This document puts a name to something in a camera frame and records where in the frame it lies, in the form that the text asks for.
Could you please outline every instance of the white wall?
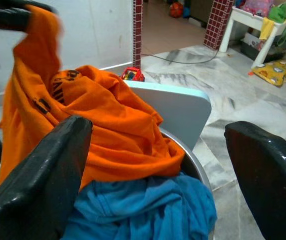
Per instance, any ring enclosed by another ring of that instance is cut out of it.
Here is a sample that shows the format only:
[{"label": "white wall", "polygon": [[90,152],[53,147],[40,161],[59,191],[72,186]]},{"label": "white wall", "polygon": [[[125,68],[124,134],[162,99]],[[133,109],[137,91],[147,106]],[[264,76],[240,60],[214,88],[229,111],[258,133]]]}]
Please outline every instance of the white wall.
[{"label": "white wall", "polygon": [[[62,69],[106,68],[132,61],[132,0],[39,0],[53,6],[63,23]],[[13,68],[12,48],[22,32],[0,30],[0,92]]]}]

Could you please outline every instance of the marble floor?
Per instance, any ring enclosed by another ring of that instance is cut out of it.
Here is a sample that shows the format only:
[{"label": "marble floor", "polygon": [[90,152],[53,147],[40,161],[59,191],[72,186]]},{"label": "marble floor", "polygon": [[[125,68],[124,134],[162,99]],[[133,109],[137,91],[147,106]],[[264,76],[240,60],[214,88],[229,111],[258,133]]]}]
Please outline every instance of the marble floor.
[{"label": "marble floor", "polygon": [[[214,54],[198,45],[158,56],[192,63],[208,60]],[[216,240],[264,239],[237,183],[223,135],[225,125],[248,121],[286,139],[286,84],[276,88],[248,76],[251,64],[252,60],[232,49],[202,64],[178,64],[151,56],[142,59],[147,82],[199,89],[211,100],[212,113],[193,152],[213,189],[218,212]]]}]

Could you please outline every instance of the yellow pillow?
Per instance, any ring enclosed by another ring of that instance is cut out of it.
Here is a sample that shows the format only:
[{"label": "yellow pillow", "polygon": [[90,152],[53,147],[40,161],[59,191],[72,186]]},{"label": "yellow pillow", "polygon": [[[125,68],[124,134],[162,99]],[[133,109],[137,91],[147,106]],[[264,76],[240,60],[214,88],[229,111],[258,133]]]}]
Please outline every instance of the yellow pillow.
[{"label": "yellow pillow", "polygon": [[253,72],[275,86],[286,83],[286,60],[271,61],[253,68]]}]

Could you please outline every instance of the pink object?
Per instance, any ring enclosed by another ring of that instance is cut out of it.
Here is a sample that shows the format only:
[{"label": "pink object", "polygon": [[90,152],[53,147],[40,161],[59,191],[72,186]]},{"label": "pink object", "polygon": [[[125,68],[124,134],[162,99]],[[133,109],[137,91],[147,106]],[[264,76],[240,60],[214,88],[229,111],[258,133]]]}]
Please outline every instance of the pink object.
[{"label": "pink object", "polygon": [[272,4],[274,4],[274,0],[246,0],[241,9],[254,15],[267,17]]}]

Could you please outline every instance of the clothes pile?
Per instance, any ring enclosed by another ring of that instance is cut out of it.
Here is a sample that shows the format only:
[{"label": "clothes pile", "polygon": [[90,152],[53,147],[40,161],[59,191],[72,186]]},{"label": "clothes pile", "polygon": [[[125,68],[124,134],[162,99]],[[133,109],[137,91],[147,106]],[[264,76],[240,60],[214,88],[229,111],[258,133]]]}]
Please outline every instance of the clothes pile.
[{"label": "clothes pile", "polygon": [[162,136],[161,116],[115,74],[88,65],[59,71],[59,21],[29,9],[5,91],[0,184],[60,121],[80,115],[93,133],[63,239],[207,239],[211,192],[180,172],[184,150]]}]

